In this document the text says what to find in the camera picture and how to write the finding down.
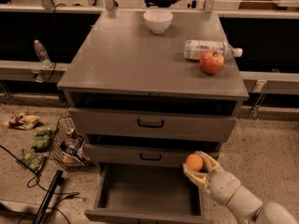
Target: gray tabletop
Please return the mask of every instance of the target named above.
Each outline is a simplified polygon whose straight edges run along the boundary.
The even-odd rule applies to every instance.
[[[184,58],[185,41],[224,41],[214,13],[172,11],[163,34],[153,34],[145,11],[104,11],[58,84],[61,90],[186,97],[248,98],[235,59],[210,76]]]

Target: gray cabinet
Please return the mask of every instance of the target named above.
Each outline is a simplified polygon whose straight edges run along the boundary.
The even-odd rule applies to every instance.
[[[154,35],[144,11],[101,14],[58,84],[70,115],[104,165],[90,220],[208,223],[201,192],[182,173],[195,150],[213,157],[248,98],[235,59],[215,76],[183,57],[187,39],[226,40],[216,14],[176,12]]]

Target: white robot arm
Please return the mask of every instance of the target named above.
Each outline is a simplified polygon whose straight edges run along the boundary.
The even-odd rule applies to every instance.
[[[207,173],[191,170],[183,164],[185,175],[220,205],[226,206],[238,224],[298,224],[295,218],[280,204],[263,202],[242,186],[230,172],[206,153],[195,154],[203,158]]]

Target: white bowl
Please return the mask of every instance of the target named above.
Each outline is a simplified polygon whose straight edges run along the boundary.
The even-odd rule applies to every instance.
[[[149,10],[143,14],[148,28],[155,34],[163,33],[171,24],[173,14],[167,10]]]

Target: clear plastic bottle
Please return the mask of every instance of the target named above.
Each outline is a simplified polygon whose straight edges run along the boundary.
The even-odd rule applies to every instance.
[[[243,49],[235,49],[227,42],[187,40],[184,57],[186,59],[199,60],[201,54],[208,49],[220,51],[224,59],[226,59],[228,53],[232,53],[234,57],[241,57],[243,54]]]
[[[39,40],[35,40],[34,47],[35,47],[36,55],[38,56],[39,61],[41,61],[41,63],[43,64],[43,67],[51,68],[52,62],[50,61],[49,55],[44,45],[40,43]]]

